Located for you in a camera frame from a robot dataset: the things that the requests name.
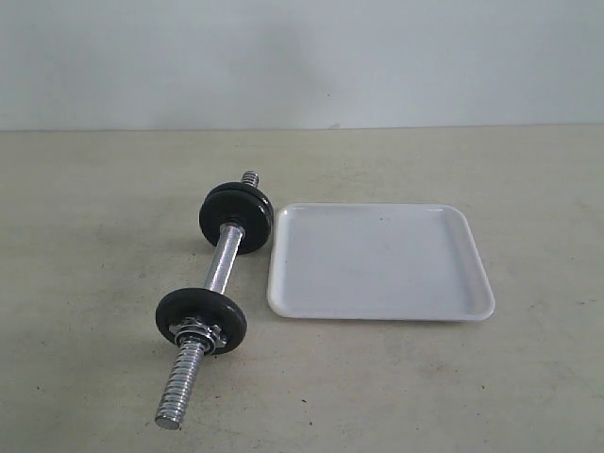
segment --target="white square dish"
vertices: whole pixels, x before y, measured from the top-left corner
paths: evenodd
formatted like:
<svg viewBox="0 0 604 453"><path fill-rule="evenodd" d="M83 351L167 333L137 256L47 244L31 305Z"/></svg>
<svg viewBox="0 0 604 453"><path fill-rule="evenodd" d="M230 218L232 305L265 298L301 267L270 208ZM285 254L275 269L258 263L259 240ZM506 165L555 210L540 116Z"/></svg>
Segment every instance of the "white square dish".
<svg viewBox="0 0 604 453"><path fill-rule="evenodd" d="M293 318L481 321L495 309L467 220L447 205L291 204L267 295Z"/></svg>

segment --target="dumbbell handle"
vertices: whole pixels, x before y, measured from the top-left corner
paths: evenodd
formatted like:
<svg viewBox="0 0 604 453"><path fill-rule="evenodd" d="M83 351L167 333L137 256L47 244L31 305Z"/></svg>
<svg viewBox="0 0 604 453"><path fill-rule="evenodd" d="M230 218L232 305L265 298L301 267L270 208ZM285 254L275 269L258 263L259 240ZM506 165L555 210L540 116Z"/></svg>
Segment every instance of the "dumbbell handle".
<svg viewBox="0 0 604 453"><path fill-rule="evenodd" d="M237 257L237 249L244 234L243 227L237 224L228 223L221 226L220 239L211 259L204 288L220 294L225 292L228 276L233 268L233 263Z"/></svg>

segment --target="square plate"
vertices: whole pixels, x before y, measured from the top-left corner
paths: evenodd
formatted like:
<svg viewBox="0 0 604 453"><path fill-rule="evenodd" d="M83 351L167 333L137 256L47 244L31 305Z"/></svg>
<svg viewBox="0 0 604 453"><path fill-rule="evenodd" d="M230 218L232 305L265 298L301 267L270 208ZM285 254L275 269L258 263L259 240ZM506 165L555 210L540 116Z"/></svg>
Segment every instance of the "square plate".
<svg viewBox="0 0 604 453"><path fill-rule="evenodd" d="M468 222L447 205L289 205L267 294L293 318L481 321L495 309Z"/></svg>

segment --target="white wall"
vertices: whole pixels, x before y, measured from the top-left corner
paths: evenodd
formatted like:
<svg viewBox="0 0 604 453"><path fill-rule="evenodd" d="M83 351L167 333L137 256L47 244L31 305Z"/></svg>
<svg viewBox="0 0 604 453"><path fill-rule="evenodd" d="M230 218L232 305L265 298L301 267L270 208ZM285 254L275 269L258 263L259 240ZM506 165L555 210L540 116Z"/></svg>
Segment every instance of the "white wall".
<svg viewBox="0 0 604 453"><path fill-rule="evenodd" d="M0 3L0 129L579 122L603 0Z"/></svg>

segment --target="beige table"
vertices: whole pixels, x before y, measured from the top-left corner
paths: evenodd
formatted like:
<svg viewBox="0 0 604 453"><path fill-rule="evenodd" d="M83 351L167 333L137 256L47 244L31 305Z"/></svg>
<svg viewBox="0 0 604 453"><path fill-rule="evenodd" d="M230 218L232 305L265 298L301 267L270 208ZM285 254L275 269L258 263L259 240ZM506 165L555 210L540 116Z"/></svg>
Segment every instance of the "beige table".
<svg viewBox="0 0 604 453"><path fill-rule="evenodd" d="M184 429L155 427L155 307L201 284L199 205L248 168L278 208L460 208L495 315L282 319L267 246L226 290L247 338L204 362ZM0 185L3 453L604 451L604 126L4 133Z"/></svg>

